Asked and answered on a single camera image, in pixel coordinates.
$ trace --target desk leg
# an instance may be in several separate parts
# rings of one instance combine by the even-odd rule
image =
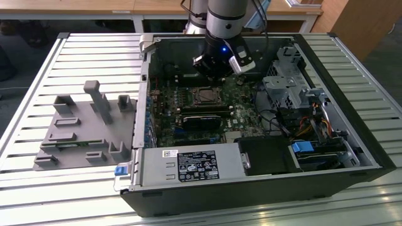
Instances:
[[[300,33],[310,33],[311,32],[311,28],[314,26],[315,20],[316,20],[316,15],[308,15],[307,19],[303,22],[303,25],[300,27]]]
[[[144,25],[143,25],[144,16],[143,15],[132,15],[133,28],[136,33],[144,33]]]

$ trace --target side panel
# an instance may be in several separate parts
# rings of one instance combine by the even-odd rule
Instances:
[[[120,192],[141,217],[177,215],[276,202],[330,197],[352,184],[375,177],[379,170],[292,177],[147,192]]]

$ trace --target motherboard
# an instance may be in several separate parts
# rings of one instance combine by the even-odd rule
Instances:
[[[180,87],[155,79],[151,90],[157,147],[232,143],[264,135],[254,108],[255,82],[232,75],[216,87]]]

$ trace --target wooden desk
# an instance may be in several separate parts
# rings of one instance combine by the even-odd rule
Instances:
[[[300,32],[310,32],[316,16],[322,14],[318,8],[291,8],[284,0],[272,0],[267,15],[268,20],[304,21]],[[136,0],[133,5],[133,24],[136,32],[144,32],[144,19],[188,19],[180,7],[180,0]]]
[[[0,19],[131,19],[135,0],[0,0]]]

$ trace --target wooden cabinet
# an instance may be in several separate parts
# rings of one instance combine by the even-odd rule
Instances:
[[[402,16],[402,0],[323,0],[311,32],[334,32],[362,61]]]

